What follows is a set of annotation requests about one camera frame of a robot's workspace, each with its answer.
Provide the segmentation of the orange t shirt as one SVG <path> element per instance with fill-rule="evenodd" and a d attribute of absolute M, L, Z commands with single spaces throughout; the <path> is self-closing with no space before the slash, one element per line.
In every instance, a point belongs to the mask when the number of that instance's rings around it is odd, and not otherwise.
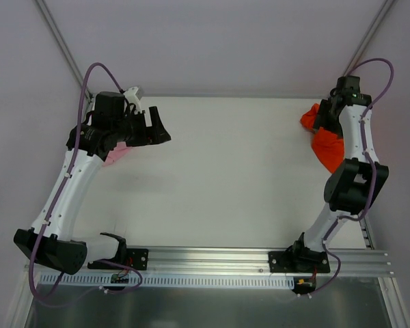
<path fill-rule="evenodd" d="M 311 147 L 320 163 L 333 174 L 344 160 L 344 142 L 338 134 L 323 127 L 316 132 L 314 122 L 320 105 L 315 103 L 301 116 L 302 127 L 312 134 Z"/>

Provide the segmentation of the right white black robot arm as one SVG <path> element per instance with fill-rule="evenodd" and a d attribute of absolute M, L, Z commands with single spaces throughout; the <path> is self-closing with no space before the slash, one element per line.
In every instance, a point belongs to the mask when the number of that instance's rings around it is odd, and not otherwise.
<path fill-rule="evenodd" d="M 311 126 L 314 141 L 340 141 L 343 154 L 329 170 L 325 205 L 313 225 L 301 234 L 278 263 L 295 273 L 329 272 L 327 247 L 347 221 L 368 212 L 389 176 L 374 151 L 370 130 L 371 96 L 362 94 L 359 77 L 340 77 L 328 99 L 320 102 Z"/>

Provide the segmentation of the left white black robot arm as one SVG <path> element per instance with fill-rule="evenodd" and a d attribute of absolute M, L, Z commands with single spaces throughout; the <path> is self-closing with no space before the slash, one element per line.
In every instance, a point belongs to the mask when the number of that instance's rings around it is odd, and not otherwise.
<path fill-rule="evenodd" d="M 73 233 L 91 182 L 119 143 L 136 148 L 171 139 L 158 109 L 141 109 L 141 97 L 140 87 L 100 92 L 84 122 L 71 130 L 62 169 L 46 204 L 28 230 L 19 229 L 14 235 L 15 245 L 31 264 L 69 275 L 84 266 L 118 269 L 126 264 L 125 238 L 108 232 L 77 238 Z"/>

